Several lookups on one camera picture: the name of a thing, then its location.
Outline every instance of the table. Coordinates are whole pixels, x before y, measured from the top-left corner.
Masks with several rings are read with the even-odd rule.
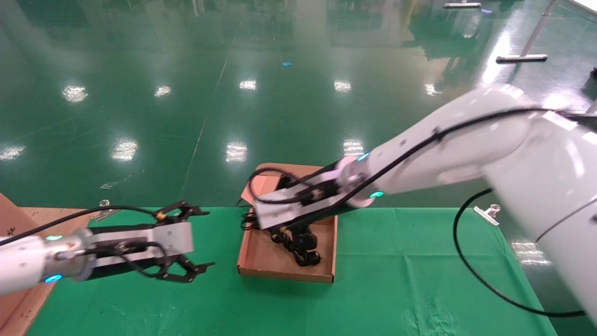
[[[203,210],[211,214],[191,218],[195,251],[187,256],[216,265],[193,283],[135,273],[61,280],[28,336],[556,335],[548,318],[497,298],[466,270],[451,235],[457,209],[340,215],[333,285],[239,276],[239,220],[247,210]],[[100,224],[146,221],[119,212]],[[499,228],[468,210],[459,233],[483,276],[514,300],[540,307]]]

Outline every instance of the metal stand base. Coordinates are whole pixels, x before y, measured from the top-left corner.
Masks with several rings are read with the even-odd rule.
[[[497,63],[516,63],[516,62],[545,62],[547,55],[545,54],[531,54],[526,56],[508,55],[506,57],[498,56]]]
[[[477,8],[477,7],[481,7],[481,3],[480,2],[465,2],[465,3],[450,3],[450,4],[444,4],[444,8]]]

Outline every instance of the green epoxy floor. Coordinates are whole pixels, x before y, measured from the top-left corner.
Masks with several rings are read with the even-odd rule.
[[[548,0],[484,1],[492,13],[443,3],[3,0],[0,191],[19,206],[233,206],[260,163],[367,151],[474,87],[513,84],[556,108],[597,98],[588,13],[555,8],[531,50],[546,63],[498,65]],[[484,186],[377,205],[460,206]],[[523,268],[546,309],[576,308],[551,267]],[[553,323],[597,334],[588,319]]]

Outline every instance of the black cable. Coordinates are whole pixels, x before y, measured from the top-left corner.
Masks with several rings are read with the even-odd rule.
[[[257,214],[253,210],[253,207],[247,213],[242,214],[241,229],[243,231],[253,230],[257,224]]]
[[[466,208],[473,203],[473,201],[475,201],[477,198],[487,195],[489,193],[492,192],[492,189],[486,189],[481,191],[480,193],[477,193],[475,195],[473,195],[471,198],[469,198],[468,200],[466,200],[466,202],[460,207],[460,209],[458,210],[458,212],[456,213],[456,217],[454,217],[454,226],[452,229],[452,235],[454,238],[454,245],[456,246],[456,251],[458,252],[458,256],[460,257],[460,260],[462,260],[462,262],[464,263],[464,265],[466,266],[466,268],[469,269],[469,271],[471,272],[471,274],[473,274],[473,276],[475,278],[477,278],[477,280],[479,280],[483,285],[485,285],[485,287],[487,289],[489,289],[491,292],[493,292],[494,294],[496,294],[497,296],[499,296],[500,298],[502,298],[504,301],[508,302],[509,304],[513,304],[514,306],[517,306],[520,309],[526,310],[530,313],[535,313],[535,314],[539,314],[539,315],[543,315],[543,316],[547,316],[547,317],[577,317],[577,316],[584,316],[586,315],[586,313],[583,310],[577,310],[577,311],[568,311],[565,313],[555,313],[552,311],[543,311],[543,310],[537,310],[528,306],[525,306],[521,303],[518,303],[516,301],[514,301],[513,299],[505,296],[504,294],[502,294],[500,291],[498,291],[496,288],[494,288],[493,286],[491,286],[491,284],[489,284],[489,282],[487,282],[485,279],[483,279],[482,276],[479,275],[479,273],[477,273],[477,271],[475,271],[475,269],[471,266],[471,264],[469,263],[469,261],[466,259],[466,257],[464,257],[463,253],[462,253],[462,249],[460,248],[460,243],[458,242],[458,222],[460,220],[460,217],[462,216],[462,214],[464,213],[464,211],[466,210]]]
[[[302,267],[309,265],[307,262],[309,259],[307,250],[301,248],[289,235],[279,232],[270,234],[274,243],[282,244],[293,255],[297,265]]]
[[[154,246],[154,247],[158,248],[160,250],[160,252],[162,252],[162,255],[164,256],[164,258],[166,258],[168,256],[164,246],[157,242],[126,242],[124,244],[124,247],[127,249],[128,248],[147,248],[149,246]],[[138,272],[146,277],[152,277],[152,278],[153,277],[161,277],[164,274],[166,274],[166,272],[168,272],[168,268],[170,267],[170,263],[166,259],[163,264],[159,265],[159,271],[157,271],[156,273],[148,273],[144,269],[139,267],[137,264],[135,264],[134,261],[125,257],[125,255],[121,251],[119,251],[118,248],[87,249],[85,251],[85,254],[89,255],[89,254],[96,254],[96,253],[100,253],[100,252],[109,253],[109,254],[119,257],[120,259],[124,260],[124,262],[126,262],[133,270],[135,270],[136,272]]]
[[[253,208],[252,205],[247,204],[247,205],[240,205],[241,202],[243,201],[242,198],[240,198],[238,200],[238,202],[236,202],[236,204],[234,205],[234,207],[250,207],[249,211],[247,213],[243,213],[242,216],[242,220],[241,220],[241,230],[242,231],[249,231],[249,230],[253,230],[254,226],[257,223],[257,214],[255,213],[255,210]]]
[[[62,218],[56,219],[55,221],[49,222],[47,224],[44,224],[40,227],[36,227],[34,229],[31,229],[29,231],[20,233],[16,236],[12,236],[8,239],[5,239],[3,241],[0,242],[0,246],[6,245],[6,244],[10,244],[12,242],[15,242],[19,239],[31,236],[33,234],[36,234],[38,232],[44,231],[47,228],[51,228],[55,225],[64,223],[66,221],[70,221],[71,219],[75,219],[77,217],[81,217],[81,216],[85,216],[85,215],[89,215],[90,213],[94,213],[94,212],[99,212],[99,211],[104,211],[104,210],[132,210],[132,211],[137,211],[137,212],[142,212],[142,213],[146,213],[148,215],[151,215],[152,217],[155,218],[156,214],[154,214],[153,212],[140,208],[140,207],[134,207],[134,206],[126,206],[126,205],[114,205],[114,206],[100,206],[100,207],[95,207],[93,209],[88,209],[88,210],[83,210],[83,211],[79,211],[76,213],[73,213],[71,215],[68,216],[64,216]]]
[[[434,132],[427,139],[419,142],[417,145],[414,145],[411,149],[406,151],[404,154],[400,155],[396,160],[392,161],[390,164],[388,164],[386,167],[382,168],[379,172],[373,174],[370,178],[365,180],[363,183],[361,183],[359,186],[357,186],[351,192],[347,193],[344,197],[342,197],[336,203],[332,204],[331,206],[329,206],[325,209],[321,209],[319,211],[314,211],[314,212],[312,212],[312,215],[305,217],[299,221],[296,221],[292,224],[288,224],[285,228],[289,229],[289,228],[292,228],[292,227],[295,227],[298,225],[305,225],[305,224],[317,221],[317,220],[327,216],[327,214],[333,213],[334,210],[342,207],[349,199],[351,199],[354,195],[356,195],[361,190],[366,188],[369,184],[372,184],[376,179],[382,177],[385,173],[392,170],[394,167],[396,167],[400,163],[404,162],[406,159],[410,158],[412,155],[414,155],[419,150],[427,147],[428,145],[430,145],[436,141],[442,141],[446,137],[446,135],[448,135],[450,133],[454,133],[454,132],[464,129],[466,127],[469,127],[469,126],[472,126],[475,124],[484,123],[484,122],[491,121],[491,120],[507,118],[507,117],[511,117],[514,115],[528,114],[530,112],[548,112],[548,111],[554,111],[559,114],[565,112],[565,110],[554,110],[554,109],[541,108],[541,107],[516,108],[516,109],[498,111],[498,112],[495,112],[495,113],[492,113],[489,115],[484,115],[482,117],[467,120],[460,124],[450,126],[445,130],[436,130],[436,132]]]
[[[249,194],[251,194],[251,197],[254,200],[257,200],[261,203],[266,203],[266,204],[290,204],[290,203],[297,203],[301,201],[300,197],[291,197],[291,198],[287,198],[285,200],[264,200],[262,198],[260,198],[259,196],[257,196],[257,194],[255,193],[255,191],[253,190],[253,179],[264,172],[278,172],[280,174],[289,176],[291,178],[294,179],[295,182],[299,182],[305,185],[308,185],[311,187],[311,184],[308,184],[307,182],[305,182],[303,179],[300,179],[298,177],[296,177],[294,174],[287,172],[284,169],[279,169],[279,168],[274,168],[274,167],[265,167],[265,168],[260,168],[257,169],[256,171],[253,172],[253,174],[251,174],[251,176],[249,176],[249,183],[248,183],[248,188],[247,190],[249,191]]]

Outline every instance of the cardboard box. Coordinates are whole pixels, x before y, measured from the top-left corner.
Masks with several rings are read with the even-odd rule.
[[[2,194],[0,194],[0,213],[2,214],[2,220],[0,221],[1,237],[12,237],[37,227],[35,221],[25,215]],[[12,294],[0,295],[0,328],[19,305],[27,291],[26,289]]]
[[[275,167],[286,170],[299,178],[321,169],[317,166],[300,166],[296,164],[264,163],[257,168]],[[265,172],[253,180],[253,190],[263,195],[275,190],[280,180],[276,172]],[[253,198],[245,187],[241,196],[253,204]],[[293,256],[281,244],[272,242],[268,231],[249,230],[242,236],[241,250],[238,255],[236,269],[241,276],[272,277],[278,279],[334,283],[336,272],[336,244],[338,233],[338,216],[325,218],[310,225],[317,236],[317,249],[321,262],[314,266],[301,267]]]

